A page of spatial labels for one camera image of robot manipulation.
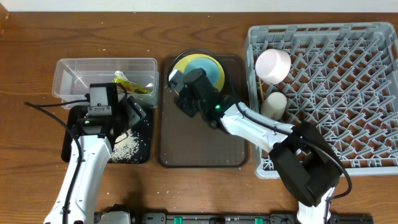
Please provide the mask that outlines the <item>light blue bowl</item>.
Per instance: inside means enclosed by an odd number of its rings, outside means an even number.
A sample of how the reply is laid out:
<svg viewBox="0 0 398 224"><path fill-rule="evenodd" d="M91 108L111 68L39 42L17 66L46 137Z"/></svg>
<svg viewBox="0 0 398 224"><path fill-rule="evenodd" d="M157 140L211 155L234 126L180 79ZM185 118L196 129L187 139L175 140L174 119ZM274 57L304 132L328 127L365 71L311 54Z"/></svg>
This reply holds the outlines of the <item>light blue bowl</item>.
<svg viewBox="0 0 398 224"><path fill-rule="evenodd" d="M201 68L205 71L205 75L209 79L210 83L217 89L221 90L223 87L223 75L220 73L220 68L216 61L208 57L207 55L192 55L189 58L189 62L184 68L184 74Z"/></svg>

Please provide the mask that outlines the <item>green orange snack wrapper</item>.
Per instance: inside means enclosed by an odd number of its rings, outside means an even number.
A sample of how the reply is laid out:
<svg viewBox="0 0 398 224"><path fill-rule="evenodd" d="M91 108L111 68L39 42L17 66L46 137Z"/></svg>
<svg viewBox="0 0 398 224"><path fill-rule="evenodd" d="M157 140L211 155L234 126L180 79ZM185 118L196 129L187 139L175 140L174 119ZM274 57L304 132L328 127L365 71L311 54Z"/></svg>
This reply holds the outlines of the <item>green orange snack wrapper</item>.
<svg viewBox="0 0 398 224"><path fill-rule="evenodd" d="M113 83L122 84L128 93L149 94L152 92L148 87L143 87L142 85L128 80L127 76L125 76L122 71L117 70L114 74Z"/></svg>

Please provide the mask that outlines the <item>yellow plate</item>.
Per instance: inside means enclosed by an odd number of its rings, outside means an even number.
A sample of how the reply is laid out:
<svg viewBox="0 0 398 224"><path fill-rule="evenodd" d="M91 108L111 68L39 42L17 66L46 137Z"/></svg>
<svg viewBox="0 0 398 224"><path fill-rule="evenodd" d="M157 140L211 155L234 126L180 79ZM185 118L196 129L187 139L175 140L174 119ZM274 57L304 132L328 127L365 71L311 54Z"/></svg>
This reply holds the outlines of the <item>yellow plate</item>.
<svg viewBox="0 0 398 224"><path fill-rule="evenodd" d="M204 69L211 84L218 91L222 90L225 80L224 70L222 69L221 64L209 55L191 54L183 56L183 58L172 67L172 70L177 69L180 72L187 74L196 68Z"/></svg>

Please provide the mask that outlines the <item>rice pile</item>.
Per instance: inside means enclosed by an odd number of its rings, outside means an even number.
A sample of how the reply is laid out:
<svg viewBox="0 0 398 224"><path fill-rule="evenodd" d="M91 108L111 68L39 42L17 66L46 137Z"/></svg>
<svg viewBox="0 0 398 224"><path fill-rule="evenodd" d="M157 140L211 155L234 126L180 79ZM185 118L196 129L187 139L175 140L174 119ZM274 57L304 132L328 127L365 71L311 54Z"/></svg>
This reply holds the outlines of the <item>rice pile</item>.
<svg viewBox="0 0 398 224"><path fill-rule="evenodd" d="M116 138L114 149L109 159L115 164L140 164L147 160L149 150L140 134L132 129Z"/></svg>

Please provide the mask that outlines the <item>wooden chopstick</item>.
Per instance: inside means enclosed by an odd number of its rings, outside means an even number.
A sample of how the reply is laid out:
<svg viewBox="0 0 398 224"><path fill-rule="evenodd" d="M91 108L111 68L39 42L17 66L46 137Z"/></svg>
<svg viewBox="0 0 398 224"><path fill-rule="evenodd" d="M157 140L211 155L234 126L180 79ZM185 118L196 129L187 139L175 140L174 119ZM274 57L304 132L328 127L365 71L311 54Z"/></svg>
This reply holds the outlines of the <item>wooden chopstick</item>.
<svg viewBox="0 0 398 224"><path fill-rule="evenodd" d="M263 91L263 87L262 87L262 80L259 78L259 91L261 94L261 101L264 102L265 101L265 97L264 97L264 91Z"/></svg>

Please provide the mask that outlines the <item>white cup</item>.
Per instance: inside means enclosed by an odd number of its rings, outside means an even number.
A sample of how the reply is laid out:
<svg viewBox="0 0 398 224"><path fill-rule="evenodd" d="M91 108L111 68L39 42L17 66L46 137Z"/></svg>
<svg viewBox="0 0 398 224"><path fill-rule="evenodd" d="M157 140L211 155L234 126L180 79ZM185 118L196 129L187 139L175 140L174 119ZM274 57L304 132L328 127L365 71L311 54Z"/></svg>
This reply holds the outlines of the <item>white cup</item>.
<svg viewBox="0 0 398 224"><path fill-rule="evenodd" d="M279 92L271 93L261 105L261 114L273 120L280 120L287 106L287 98Z"/></svg>

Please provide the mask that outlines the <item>white bowl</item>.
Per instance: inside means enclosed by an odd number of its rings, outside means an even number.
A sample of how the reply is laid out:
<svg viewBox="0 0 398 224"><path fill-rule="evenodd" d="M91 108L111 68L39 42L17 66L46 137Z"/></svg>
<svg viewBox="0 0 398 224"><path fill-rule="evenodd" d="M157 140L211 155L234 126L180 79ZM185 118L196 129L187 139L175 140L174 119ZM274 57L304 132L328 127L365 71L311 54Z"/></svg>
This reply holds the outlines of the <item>white bowl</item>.
<svg viewBox="0 0 398 224"><path fill-rule="evenodd" d="M268 85L276 85L283 81L290 67L290 55L286 51L277 49L263 51L254 65L256 75Z"/></svg>

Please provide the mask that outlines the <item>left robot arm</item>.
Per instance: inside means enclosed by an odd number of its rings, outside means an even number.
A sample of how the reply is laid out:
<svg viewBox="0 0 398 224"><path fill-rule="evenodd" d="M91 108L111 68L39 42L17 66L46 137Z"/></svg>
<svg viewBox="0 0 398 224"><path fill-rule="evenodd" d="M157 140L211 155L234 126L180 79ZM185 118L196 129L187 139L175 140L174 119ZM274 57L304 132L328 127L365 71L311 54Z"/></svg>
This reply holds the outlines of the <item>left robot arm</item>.
<svg viewBox="0 0 398 224"><path fill-rule="evenodd" d="M119 101L115 116L92 116L88 105L68 116L60 192L45 223L94 223L95 203L108 163L140 164L149 157L150 115L133 96Z"/></svg>

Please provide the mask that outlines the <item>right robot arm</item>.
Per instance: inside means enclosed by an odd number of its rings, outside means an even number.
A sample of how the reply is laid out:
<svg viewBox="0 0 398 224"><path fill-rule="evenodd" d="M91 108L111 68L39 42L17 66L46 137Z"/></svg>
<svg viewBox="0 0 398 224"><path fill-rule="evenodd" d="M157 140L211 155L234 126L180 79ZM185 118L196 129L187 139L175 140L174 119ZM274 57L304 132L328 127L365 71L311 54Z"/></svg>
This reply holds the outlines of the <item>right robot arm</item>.
<svg viewBox="0 0 398 224"><path fill-rule="evenodd" d="M280 123L254 112L232 96L222 95L202 68L188 73L173 70L168 86L178 93L174 102L188 116L199 113L209 127L266 151L286 189L299 202L300 223L329 221L330 201L344 169L313 124Z"/></svg>

